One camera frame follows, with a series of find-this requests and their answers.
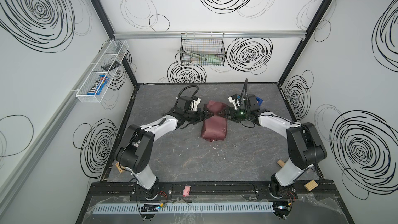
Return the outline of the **small pink pig figure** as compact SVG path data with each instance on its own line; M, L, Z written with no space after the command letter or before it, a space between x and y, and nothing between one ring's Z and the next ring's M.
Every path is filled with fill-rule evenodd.
M191 187L190 186L185 186L183 189L183 197L186 198L190 195Z

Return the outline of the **small wooden block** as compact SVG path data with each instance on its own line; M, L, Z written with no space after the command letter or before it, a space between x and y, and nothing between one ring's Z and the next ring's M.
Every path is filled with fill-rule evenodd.
M318 183L317 183L315 180L311 180L311 181L307 182L307 183L304 185L304 187L305 187L305 189L306 189L308 192L311 192L312 190L314 190L315 188L318 187Z

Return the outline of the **metal tongs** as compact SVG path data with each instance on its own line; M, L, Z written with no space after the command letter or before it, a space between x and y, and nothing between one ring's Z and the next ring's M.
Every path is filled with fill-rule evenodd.
M188 55L188 56L190 56L192 58L195 58L195 59L207 61L207 58L206 58L205 55L200 55L200 54L196 54L196 53L193 53L193 52L190 52L190 51L182 51L182 50L178 50L178 53L181 54L181 55Z

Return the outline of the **red wrapping paper sheet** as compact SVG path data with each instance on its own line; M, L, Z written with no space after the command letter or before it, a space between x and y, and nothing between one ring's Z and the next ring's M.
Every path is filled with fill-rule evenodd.
M224 141L227 137L228 120L218 114L225 110L226 107L225 103L212 100L206 104L206 108L210 113L213 113L213 116L204 120L201 138L210 143L213 141Z

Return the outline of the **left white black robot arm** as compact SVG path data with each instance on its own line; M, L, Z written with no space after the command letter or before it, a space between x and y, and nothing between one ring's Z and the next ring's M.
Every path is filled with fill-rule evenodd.
M174 106L160 119L127 128L115 152L115 160L136 179L136 196L154 199L158 194L159 179L149 165L154 142L169 132L195 125L214 115L207 107L199 108L198 91L197 85L184 87Z

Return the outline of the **green item in basket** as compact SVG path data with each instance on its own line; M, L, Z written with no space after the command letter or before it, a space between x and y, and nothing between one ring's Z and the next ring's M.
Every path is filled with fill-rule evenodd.
M215 66L223 66L224 65L223 57L219 56L217 54L205 55L205 60L210 65L215 65Z

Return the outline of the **blue tape dispenser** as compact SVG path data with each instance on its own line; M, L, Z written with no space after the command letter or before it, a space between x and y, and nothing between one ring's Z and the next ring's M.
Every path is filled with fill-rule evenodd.
M261 106L261 104L263 103L263 100L259 97L256 96L256 101L258 103L259 106Z

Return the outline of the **wooden mallet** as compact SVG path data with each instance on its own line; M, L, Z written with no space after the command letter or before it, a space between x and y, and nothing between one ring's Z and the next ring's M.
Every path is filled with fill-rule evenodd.
M284 161L282 161L282 160L278 160L277 161L277 164L281 167L281 168L283 168L284 166L285 166L285 162Z

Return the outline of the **blue candy packet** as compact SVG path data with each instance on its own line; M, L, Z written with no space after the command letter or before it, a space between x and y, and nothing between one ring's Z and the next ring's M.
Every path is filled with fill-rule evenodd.
M109 78L105 75L100 75L91 89L87 92L87 95L93 96L93 95L100 95L102 89L106 86L108 83Z

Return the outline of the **wooden stamped tile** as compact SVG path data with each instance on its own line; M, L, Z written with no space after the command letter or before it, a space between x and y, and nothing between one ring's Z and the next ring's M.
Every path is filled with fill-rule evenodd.
M118 169L118 171L119 171L120 173L123 173L123 172L124 172L124 167L121 166L119 162L117 162L117 163L115 164L115 166L116 166L116 168Z

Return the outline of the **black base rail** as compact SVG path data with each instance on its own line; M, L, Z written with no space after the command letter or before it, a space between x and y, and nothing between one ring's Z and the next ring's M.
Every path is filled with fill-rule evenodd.
M272 199L270 181L202 181L202 182L159 182L154 190L141 189L135 182L98 182L92 183L89 195L93 196L132 196L138 199L151 199L155 193L167 196L168 200L182 197L186 186L190 187L189 195L253 195L256 199Z

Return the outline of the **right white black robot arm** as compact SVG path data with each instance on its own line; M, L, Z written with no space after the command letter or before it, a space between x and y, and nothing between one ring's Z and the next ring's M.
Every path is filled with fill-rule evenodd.
M327 157L320 135L314 124L289 120L267 109L261 109L254 94L248 93L245 80L240 94L229 98L233 107L226 106L217 115L234 122L244 120L268 128L287 140L288 160L270 179L269 192L276 199L284 197L295 181L307 170Z

